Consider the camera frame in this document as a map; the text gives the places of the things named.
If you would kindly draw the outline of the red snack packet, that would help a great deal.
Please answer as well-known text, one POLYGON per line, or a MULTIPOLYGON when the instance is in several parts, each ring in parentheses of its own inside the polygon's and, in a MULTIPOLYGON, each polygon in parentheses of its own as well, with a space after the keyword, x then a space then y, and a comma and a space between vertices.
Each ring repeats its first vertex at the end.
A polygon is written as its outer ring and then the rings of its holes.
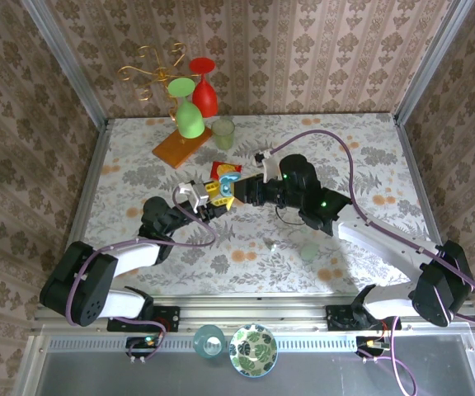
POLYGON ((219 180, 224 175, 235 172, 240 174, 241 171, 242 165, 214 161, 212 163, 210 177, 212 180, 219 180))

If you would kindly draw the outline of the translucent green cup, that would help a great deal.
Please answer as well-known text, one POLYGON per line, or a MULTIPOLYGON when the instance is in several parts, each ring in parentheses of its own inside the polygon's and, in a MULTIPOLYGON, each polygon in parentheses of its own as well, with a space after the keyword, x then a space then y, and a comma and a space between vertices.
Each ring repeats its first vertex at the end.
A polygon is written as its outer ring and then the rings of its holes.
POLYGON ((234 141, 234 123, 227 118, 219 118, 211 125, 215 144, 219 149, 229 150, 234 141))

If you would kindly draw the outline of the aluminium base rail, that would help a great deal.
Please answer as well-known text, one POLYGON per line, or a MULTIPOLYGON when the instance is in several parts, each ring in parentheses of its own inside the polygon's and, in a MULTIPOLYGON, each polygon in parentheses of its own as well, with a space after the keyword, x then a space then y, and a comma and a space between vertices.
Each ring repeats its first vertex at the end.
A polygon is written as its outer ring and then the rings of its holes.
MULTIPOLYGON (((156 305, 178 306, 178 333, 193 333, 205 324, 220 327, 230 334, 244 324, 259 323, 274 332, 313 333, 327 330, 326 307, 348 304, 350 295, 191 295, 157 296, 156 305)), ((113 297, 86 327, 74 327, 64 316, 39 307, 31 325, 31 334, 39 335, 104 335, 107 319, 135 316, 134 297, 113 297)))

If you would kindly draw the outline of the small circuit board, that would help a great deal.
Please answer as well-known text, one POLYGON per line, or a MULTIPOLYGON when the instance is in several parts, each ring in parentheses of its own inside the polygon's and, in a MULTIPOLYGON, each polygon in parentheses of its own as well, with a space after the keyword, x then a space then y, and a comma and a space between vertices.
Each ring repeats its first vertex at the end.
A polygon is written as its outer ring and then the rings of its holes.
POLYGON ((357 336, 355 340, 357 346, 355 354, 361 358, 379 357, 390 351, 391 344, 386 339, 357 336))
POLYGON ((129 337, 126 341, 126 355, 132 362, 150 359, 161 346, 159 336, 129 337))

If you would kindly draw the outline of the teal drinking glass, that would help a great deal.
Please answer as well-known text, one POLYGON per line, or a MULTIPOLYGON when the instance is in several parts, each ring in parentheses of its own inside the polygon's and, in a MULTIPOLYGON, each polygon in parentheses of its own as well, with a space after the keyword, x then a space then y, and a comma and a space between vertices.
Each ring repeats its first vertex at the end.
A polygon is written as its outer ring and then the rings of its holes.
POLYGON ((220 355, 225 346, 225 337, 220 328, 207 324, 198 329, 193 339, 195 352, 206 359, 220 355))

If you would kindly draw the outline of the orange wooden board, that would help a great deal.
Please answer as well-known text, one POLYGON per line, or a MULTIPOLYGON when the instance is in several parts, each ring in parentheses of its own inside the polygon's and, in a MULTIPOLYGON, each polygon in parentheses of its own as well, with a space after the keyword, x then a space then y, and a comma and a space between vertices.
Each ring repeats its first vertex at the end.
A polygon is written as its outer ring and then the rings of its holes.
POLYGON ((205 127, 204 132, 193 139, 185 138, 179 130, 174 130, 152 153, 170 167, 177 169, 211 137, 212 130, 209 127, 205 127))

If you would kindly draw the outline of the aluminium frame post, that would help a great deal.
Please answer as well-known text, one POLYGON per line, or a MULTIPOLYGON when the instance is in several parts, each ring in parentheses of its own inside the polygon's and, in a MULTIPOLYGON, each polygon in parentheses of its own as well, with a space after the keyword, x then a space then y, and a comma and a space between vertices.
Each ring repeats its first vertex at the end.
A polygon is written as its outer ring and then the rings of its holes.
POLYGON ((414 73, 403 99, 397 107, 394 119, 398 125, 404 125, 430 80, 440 66, 443 57, 448 52, 461 25, 473 7, 474 0, 451 0, 440 27, 428 45, 417 71, 414 73))
POLYGON ((74 51, 70 48, 60 24, 54 19, 54 14, 49 10, 45 0, 22 0, 22 2, 68 78, 73 90, 77 93, 88 116, 94 125, 102 130, 107 121, 106 113, 102 109, 83 69, 80 67, 74 51))

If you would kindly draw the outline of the leaf pattern bowl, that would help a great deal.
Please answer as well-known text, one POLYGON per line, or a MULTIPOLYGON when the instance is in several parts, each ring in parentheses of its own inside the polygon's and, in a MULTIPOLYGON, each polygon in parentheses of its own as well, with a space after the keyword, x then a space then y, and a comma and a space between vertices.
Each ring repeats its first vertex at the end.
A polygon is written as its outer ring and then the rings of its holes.
POLYGON ((248 324, 233 334, 228 353, 233 368, 239 374, 260 378, 274 368, 278 345, 268 328, 259 324, 248 324))

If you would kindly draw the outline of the floral patterned tablecloth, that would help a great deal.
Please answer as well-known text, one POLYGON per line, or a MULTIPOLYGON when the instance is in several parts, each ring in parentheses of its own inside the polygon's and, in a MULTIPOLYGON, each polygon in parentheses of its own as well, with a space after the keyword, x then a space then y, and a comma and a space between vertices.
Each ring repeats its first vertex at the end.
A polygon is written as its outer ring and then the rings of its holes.
MULTIPOLYGON (((233 123, 229 150, 208 141, 174 169, 152 153, 172 132, 170 120, 111 121, 85 242, 101 248, 135 237, 148 198, 171 200, 178 184, 208 180, 214 161, 242 165, 244 176, 253 175, 252 156, 268 148, 277 148, 279 158, 302 154, 323 186, 342 194, 353 191, 372 215, 430 239, 391 115, 238 115, 233 123)), ((175 247, 164 263, 118 276, 113 286, 151 295, 354 294, 370 284, 405 280, 363 248, 302 225, 295 210, 235 203, 211 228, 218 235, 213 246, 175 247), (273 243, 277 248, 272 252, 273 243), (300 256, 306 243, 319 246, 311 262, 300 256)), ((197 224, 173 237, 193 244, 211 238, 197 224)))

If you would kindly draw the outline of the green wine glass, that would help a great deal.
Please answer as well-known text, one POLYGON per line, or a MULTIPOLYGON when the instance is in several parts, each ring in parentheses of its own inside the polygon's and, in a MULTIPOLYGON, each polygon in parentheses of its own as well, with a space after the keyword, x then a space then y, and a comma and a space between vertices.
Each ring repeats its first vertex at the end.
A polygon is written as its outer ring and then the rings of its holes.
POLYGON ((175 78, 168 85, 169 94, 180 99, 175 120, 180 135, 186 139, 195 139, 205 131, 203 116, 199 108, 188 99, 194 90, 195 82, 185 77, 175 78))

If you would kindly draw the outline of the grey metal panel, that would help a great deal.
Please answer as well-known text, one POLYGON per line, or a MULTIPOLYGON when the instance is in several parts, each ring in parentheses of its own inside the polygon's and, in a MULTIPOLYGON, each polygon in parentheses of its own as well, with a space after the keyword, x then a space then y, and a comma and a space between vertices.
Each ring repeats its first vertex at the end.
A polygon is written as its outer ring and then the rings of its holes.
MULTIPOLYGON (((190 339, 169 337, 146 363, 132 363, 100 338, 50 342, 39 383, 23 396, 402 396, 387 361, 362 361, 353 352, 304 351, 294 338, 272 371, 248 379, 228 354, 204 359, 190 339)), ((475 345, 457 333, 402 336, 396 356, 404 386, 418 396, 475 396, 475 345)))

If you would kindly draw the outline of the aluminium side rail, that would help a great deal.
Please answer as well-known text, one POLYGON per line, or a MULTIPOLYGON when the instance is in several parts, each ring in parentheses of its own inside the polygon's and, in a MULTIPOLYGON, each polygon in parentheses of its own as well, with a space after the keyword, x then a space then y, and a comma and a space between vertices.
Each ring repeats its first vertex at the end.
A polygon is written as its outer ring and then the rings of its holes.
POLYGON ((69 296, 73 298, 73 320, 80 316, 97 316, 97 305, 104 304, 107 290, 111 285, 116 259, 107 252, 99 253, 87 264, 77 289, 72 292, 73 282, 78 277, 82 264, 86 262, 96 248, 83 242, 87 222, 101 168, 109 147, 111 128, 103 127, 98 135, 94 154, 87 171, 87 176, 68 236, 67 247, 40 293, 40 302, 55 312, 64 315, 69 296))
POLYGON ((409 172, 412 177, 412 183, 416 190, 416 195, 417 195, 417 199, 419 200, 421 212, 426 222, 427 235, 430 238, 431 242, 435 243, 438 247, 441 247, 443 245, 443 242, 442 242, 439 230, 437 229, 435 217, 432 213, 428 196, 426 194, 426 189, 424 187, 421 174, 417 166, 414 153, 412 151, 412 147, 408 140, 406 130, 404 126, 400 124, 398 121, 396 121, 395 119, 393 119, 393 121, 397 130, 397 136, 400 140, 409 172))

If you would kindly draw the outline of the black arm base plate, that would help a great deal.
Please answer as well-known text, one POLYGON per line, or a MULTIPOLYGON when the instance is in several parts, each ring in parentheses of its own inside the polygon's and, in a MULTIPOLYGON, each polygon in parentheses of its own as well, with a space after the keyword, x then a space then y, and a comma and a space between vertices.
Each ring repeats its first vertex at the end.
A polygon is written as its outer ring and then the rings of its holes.
POLYGON ((325 311, 329 331, 380 331, 393 324, 393 317, 375 319, 363 309, 353 310, 349 304, 327 305, 325 311))
POLYGON ((140 321, 153 321, 162 324, 167 332, 177 332, 180 316, 181 310, 178 306, 153 306, 134 318, 136 324, 109 319, 106 329, 108 332, 160 332, 158 326, 139 324, 140 321))

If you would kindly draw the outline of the red wine glass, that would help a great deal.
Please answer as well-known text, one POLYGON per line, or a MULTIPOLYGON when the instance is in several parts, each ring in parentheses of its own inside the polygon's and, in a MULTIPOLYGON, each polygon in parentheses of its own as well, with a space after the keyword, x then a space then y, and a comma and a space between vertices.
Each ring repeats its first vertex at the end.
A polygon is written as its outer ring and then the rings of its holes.
POLYGON ((190 70, 200 76, 200 81, 192 93, 192 103, 198 107, 204 118, 216 116, 218 98, 216 91, 209 84, 207 76, 215 69, 215 62, 206 57, 198 57, 190 61, 190 70))

